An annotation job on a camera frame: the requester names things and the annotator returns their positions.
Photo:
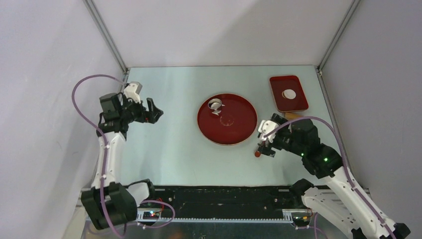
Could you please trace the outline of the round red plate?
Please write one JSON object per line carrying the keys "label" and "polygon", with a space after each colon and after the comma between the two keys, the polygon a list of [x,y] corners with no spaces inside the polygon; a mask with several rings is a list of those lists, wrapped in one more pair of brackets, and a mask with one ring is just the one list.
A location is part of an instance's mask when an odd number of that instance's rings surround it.
{"label": "round red plate", "polygon": [[[213,99],[221,100],[217,115],[209,108]],[[197,125],[202,135],[219,145],[236,145],[255,132],[258,115],[252,103],[241,95],[222,93],[204,100],[198,109]]]}

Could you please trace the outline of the rectangular red tray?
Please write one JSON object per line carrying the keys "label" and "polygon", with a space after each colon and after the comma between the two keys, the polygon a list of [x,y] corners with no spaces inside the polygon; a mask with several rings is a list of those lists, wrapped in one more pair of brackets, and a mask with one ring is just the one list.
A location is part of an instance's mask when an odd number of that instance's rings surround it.
{"label": "rectangular red tray", "polygon": [[309,108],[307,98],[297,76],[273,76],[269,79],[269,83],[279,112],[302,112]]}

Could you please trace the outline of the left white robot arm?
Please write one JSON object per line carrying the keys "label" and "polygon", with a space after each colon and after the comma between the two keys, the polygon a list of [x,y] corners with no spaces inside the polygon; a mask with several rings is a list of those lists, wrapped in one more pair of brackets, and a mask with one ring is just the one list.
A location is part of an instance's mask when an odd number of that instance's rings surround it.
{"label": "left white robot arm", "polygon": [[97,230],[124,225],[137,218],[140,204],[152,207],[157,193],[150,179],[122,185],[121,163],[132,122],[154,124],[163,115],[152,98],[147,107],[123,93],[110,93],[100,97],[102,112],[95,125],[100,153],[91,188],[82,193],[82,204]]}

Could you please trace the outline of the wooden double-ended roller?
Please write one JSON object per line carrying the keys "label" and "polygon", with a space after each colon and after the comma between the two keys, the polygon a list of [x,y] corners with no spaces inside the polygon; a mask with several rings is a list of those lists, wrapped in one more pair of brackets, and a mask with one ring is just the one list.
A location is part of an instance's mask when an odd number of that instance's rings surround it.
{"label": "wooden double-ended roller", "polygon": [[290,113],[290,112],[284,113],[284,118],[287,120],[294,120],[301,117],[303,116],[296,113]]}

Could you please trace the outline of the white dough ball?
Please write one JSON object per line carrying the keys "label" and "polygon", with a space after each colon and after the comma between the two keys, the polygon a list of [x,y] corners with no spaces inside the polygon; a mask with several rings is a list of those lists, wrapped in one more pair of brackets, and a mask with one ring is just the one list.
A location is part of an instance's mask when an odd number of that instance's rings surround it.
{"label": "white dough ball", "polygon": [[295,99],[295,98],[296,98],[297,94],[296,94],[296,92],[295,92],[294,90],[292,90],[292,89],[286,89],[286,90],[284,90],[284,91],[282,92],[282,96],[283,96],[283,98],[285,98],[285,99],[288,99],[288,100],[293,100],[293,99]]}

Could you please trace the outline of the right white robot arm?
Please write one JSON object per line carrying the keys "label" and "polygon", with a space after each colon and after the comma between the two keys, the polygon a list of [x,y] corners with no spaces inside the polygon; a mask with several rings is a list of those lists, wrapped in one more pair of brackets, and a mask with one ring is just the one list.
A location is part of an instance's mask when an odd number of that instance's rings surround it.
{"label": "right white robot arm", "polygon": [[313,121],[332,126],[317,117],[287,120],[273,114],[258,127],[260,144],[257,152],[273,157],[276,150],[285,150],[301,158],[304,168],[320,179],[342,202],[334,203],[322,196],[310,181],[301,179],[289,188],[289,200],[295,208],[306,206],[336,226],[349,239],[405,239],[409,227],[397,223],[376,206],[364,192],[347,163],[344,150],[336,151],[321,142]]}

